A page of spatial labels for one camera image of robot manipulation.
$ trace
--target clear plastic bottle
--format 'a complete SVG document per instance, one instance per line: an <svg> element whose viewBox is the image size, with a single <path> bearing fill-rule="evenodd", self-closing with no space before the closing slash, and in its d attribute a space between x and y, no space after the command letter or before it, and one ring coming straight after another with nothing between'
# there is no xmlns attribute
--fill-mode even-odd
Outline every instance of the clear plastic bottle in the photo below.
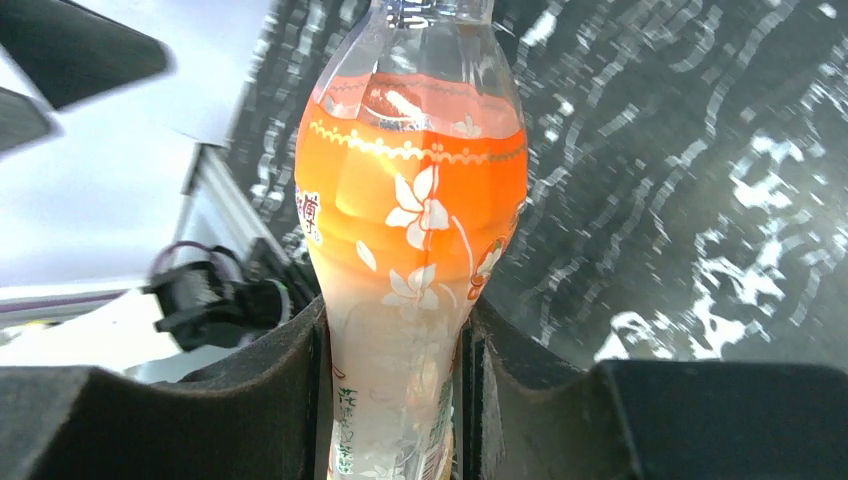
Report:
<svg viewBox="0 0 848 480"><path fill-rule="evenodd" d="M301 227L330 325L334 480L434 480L459 330L526 195L490 0L373 0L300 125Z"/></svg>

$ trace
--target black marble surface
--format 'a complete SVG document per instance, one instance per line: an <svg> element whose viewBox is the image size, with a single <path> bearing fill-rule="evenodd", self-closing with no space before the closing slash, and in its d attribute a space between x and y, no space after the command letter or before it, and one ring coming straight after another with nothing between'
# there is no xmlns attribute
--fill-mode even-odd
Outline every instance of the black marble surface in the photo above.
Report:
<svg viewBox="0 0 848 480"><path fill-rule="evenodd" d="M283 1L228 162L308 266L292 179L313 83L365 0ZM580 367L848 367L848 0L504 0L528 205L486 296Z"/></svg>

